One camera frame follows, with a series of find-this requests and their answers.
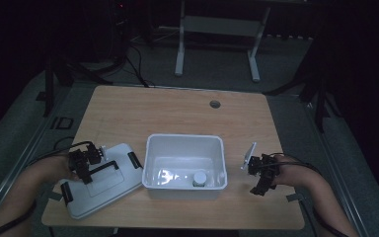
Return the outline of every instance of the electrical cord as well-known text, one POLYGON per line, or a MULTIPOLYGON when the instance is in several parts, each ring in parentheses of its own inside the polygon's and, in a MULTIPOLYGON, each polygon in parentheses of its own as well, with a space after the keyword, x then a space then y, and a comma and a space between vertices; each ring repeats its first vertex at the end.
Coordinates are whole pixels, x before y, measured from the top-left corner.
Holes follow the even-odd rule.
POLYGON ((17 226, 18 224, 22 223, 23 221, 28 219, 30 216, 32 216, 32 214, 34 213, 34 210, 36 209, 36 206, 37 206, 37 202, 34 200, 32 206, 27 210, 26 213, 24 213, 23 215, 21 215, 17 219, 12 220, 12 221, 0 226, 0 235, 4 232, 8 231, 9 229, 17 226))
POLYGON ((298 163, 302 163, 302 164, 292 164, 292 165, 304 166, 304 167, 306 167, 306 168, 312 169, 313 171, 315 171, 316 173, 318 173, 319 175, 322 176, 322 173, 320 172, 320 170, 319 170, 318 168, 316 168, 315 166, 313 166, 313 165, 310 164, 310 163, 307 163, 307 162, 302 161, 300 158, 298 158, 298 157, 296 157, 296 156, 293 156, 293 155, 290 155, 290 154, 287 154, 287 153, 282 153, 282 152, 271 153, 271 154, 269 154, 269 155, 270 155, 270 156, 274 156, 274 155, 289 156, 289 157, 293 158, 294 160, 297 160, 298 163))
MULTIPOLYGON (((172 33, 169 33, 169 34, 158 34, 157 36, 161 36, 161 37, 153 39, 153 42, 158 42, 160 40, 172 37, 172 36, 178 34, 179 32, 180 32, 179 30, 176 30, 176 31, 173 31, 172 33)), ((140 38, 141 38, 141 36, 138 36, 138 37, 131 39, 130 41, 134 42, 134 43, 146 43, 146 42, 139 41, 138 39, 140 39, 140 38)))
POLYGON ((312 216, 310 215, 309 210, 306 207, 306 204, 304 204, 303 200, 301 199, 298 202, 300 203, 301 207, 303 207, 304 212, 306 213, 307 219, 309 220, 310 225, 312 226, 313 234, 315 235, 315 237, 318 237, 318 232, 316 231, 316 227, 312 221, 312 216))
POLYGON ((64 61, 68 64, 68 66, 70 66, 70 68, 71 68, 72 70, 75 70, 75 71, 77 71, 77 72, 79 72, 79 73, 84 74, 84 75, 87 76, 90 80, 95 81, 95 82, 97 82, 97 83, 99 83, 99 84, 103 84, 103 85, 112 85, 112 84, 113 84, 113 82, 111 82, 111 81, 107 81, 107 80, 101 78, 101 77, 100 77, 99 75, 97 75, 95 72, 90 71, 90 70, 87 69, 85 66, 83 66, 81 63, 72 60, 72 59, 69 58, 68 56, 66 56, 66 55, 64 55, 64 54, 62 54, 62 53, 58 54, 58 56, 59 56, 62 60, 64 60, 64 61))
POLYGON ((134 75, 137 77, 137 79, 140 81, 140 83, 146 87, 146 88, 149 88, 149 85, 147 84, 148 82, 150 84, 153 85, 153 87, 155 87, 155 84, 151 81, 148 81, 148 80, 144 80, 143 77, 141 76, 141 59, 142 59, 142 56, 141 56, 141 53, 140 53, 140 50, 138 50, 135 46, 131 45, 130 46, 131 48, 133 48, 138 56, 139 56, 139 59, 138 59, 138 69, 134 66, 134 64, 131 62, 130 58, 128 58, 128 56, 125 58, 127 60, 127 62, 131 65, 131 67, 133 68, 133 71, 134 71, 134 75))
POLYGON ((66 136, 66 137, 63 137, 61 139, 58 139, 56 142, 54 142, 54 145, 53 145, 53 150, 56 150, 57 149, 57 146, 60 142, 64 141, 64 140, 67 140, 67 139, 74 139, 75 137, 73 136, 66 136))
POLYGON ((300 161, 298 161, 298 162, 276 162, 276 163, 272 163, 272 164, 260 165, 260 166, 258 166, 258 168, 265 168, 265 167, 271 167, 271 166, 281 166, 281 165, 303 166, 303 167, 312 169, 313 171, 317 172, 319 175, 322 175, 321 172, 316 167, 314 167, 313 165, 311 165, 309 163, 300 162, 300 161))
POLYGON ((342 232, 338 231, 336 228, 332 227, 330 224, 326 223, 325 220, 320 216, 320 214, 316 211, 315 208, 313 208, 313 214, 315 215, 316 220, 322 227, 327 229, 329 232, 331 232, 333 235, 337 237, 347 237, 347 235, 343 234, 342 232))
POLYGON ((76 143, 76 144, 73 144, 73 145, 70 145, 70 146, 67 146, 67 147, 64 147, 64 148, 60 148, 60 149, 55 149, 55 150, 52 150, 50 152, 47 152, 45 154, 42 154, 40 155, 38 158, 30 161, 27 166, 31 166, 33 164, 35 164, 35 162, 39 161, 39 160, 42 160, 42 159, 45 159, 45 158, 48 158, 50 156, 53 156, 53 155, 56 155, 56 154, 60 154, 60 155, 64 155, 62 154, 61 152, 63 151, 66 151, 66 150, 69 150, 73 147, 76 147, 76 146, 80 146, 80 145, 85 145, 85 144, 89 144, 89 145, 92 145, 93 143, 91 141, 82 141, 82 142, 79 142, 79 143, 76 143))
POLYGON ((103 76, 104 74, 106 73, 116 73, 118 70, 120 70, 122 68, 122 66, 124 65, 125 63, 125 59, 122 58, 122 59, 119 59, 117 58, 112 65, 110 66, 107 66, 107 67, 103 67, 103 68, 99 68, 99 69, 96 69, 96 70, 92 70, 92 72, 94 73, 97 73, 98 75, 101 75, 103 76))

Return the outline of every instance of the plastic tub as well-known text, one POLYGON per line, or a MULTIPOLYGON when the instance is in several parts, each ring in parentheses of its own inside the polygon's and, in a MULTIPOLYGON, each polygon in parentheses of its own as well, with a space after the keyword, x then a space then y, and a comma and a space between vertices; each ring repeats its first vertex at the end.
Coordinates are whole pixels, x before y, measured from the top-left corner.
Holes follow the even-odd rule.
POLYGON ((142 184, 152 198, 217 198, 227 186, 222 139, 213 135, 150 135, 142 184))

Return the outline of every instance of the wooden table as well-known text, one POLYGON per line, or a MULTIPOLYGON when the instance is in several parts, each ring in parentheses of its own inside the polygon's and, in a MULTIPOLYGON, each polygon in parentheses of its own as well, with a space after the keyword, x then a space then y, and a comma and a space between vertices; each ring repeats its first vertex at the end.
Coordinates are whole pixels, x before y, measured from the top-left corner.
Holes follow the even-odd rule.
POLYGON ((49 226, 198 229, 301 229, 304 219, 294 189, 277 186, 264 197, 250 194, 259 177, 241 170, 252 142, 254 153, 281 152, 266 97, 260 94, 100 86, 84 114, 75 143, 108 148, 129 144, 144 164, 152 133, 218 135, 223 139, 228 186, 215 200, 151 199, 145 188, 86 217, 72 219, 64 201, 50 199, 42 216, 49 226), (220 108, 210 107, 218 101, 220 108))

